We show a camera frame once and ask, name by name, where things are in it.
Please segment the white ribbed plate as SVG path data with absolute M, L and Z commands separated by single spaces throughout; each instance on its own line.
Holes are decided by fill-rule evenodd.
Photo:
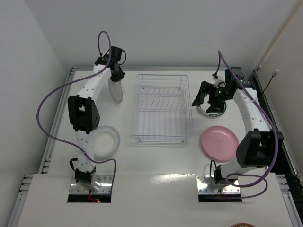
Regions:
M 124 88 L 121 81 L 113 82 L 111 79 L 108 80 L 108 87 L 111 97 L 114 102 L 119 104 L 123 100 Z

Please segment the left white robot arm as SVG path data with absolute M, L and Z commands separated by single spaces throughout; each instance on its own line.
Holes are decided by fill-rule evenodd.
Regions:
M 92 142 L 97 138 L 97 133 L 101 131 L 100 115 L 95 102 L 105 86 L 108 86 L 115 103 L 122 102 L 124 91 L 121 80 L 125 76 L 119 63 L 122 56 L 126 56 L 126 52 L 113 46 L 98 57 L 93 67 L 93 73 L 96 76 L 90 78 L 75 96 L 69 96 L 68 98 L 70 123 L 75 130 L 81 148 L 77 164 L 74 167 L 75 180 L 90 190 L 95 184 L 96 164 L 104 163 L 108 157 L 116 152 L 120 144 L 120 136 L 117 130 L 110 129 L 115 138 L 114 146 L 109 150 L 109 154 L 94 158 Z

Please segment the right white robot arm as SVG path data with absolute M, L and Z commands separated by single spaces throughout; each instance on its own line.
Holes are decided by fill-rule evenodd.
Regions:
M 225 77 L 213 74 L 213 84 L 203 81 L 192 106 L 204 103 L 205 95 L 209 96 L 210 107 L 207 113 L 222 113 L 224 104 L 233 100 L 242 116 L 245 127 L 245 137 L 237 146 L 236 156 L 225 164 L 219 165 L 214 171 L 214 182 L 233 184 L 239 176 L 257 168 L 267 168 L 267 171 L 252 187 L 264 180 L 273 169 L 284 137 L 277 131 L 258 101 L 258 93 L 251 79 L 242 76 L 239 67 L 225 70 Z

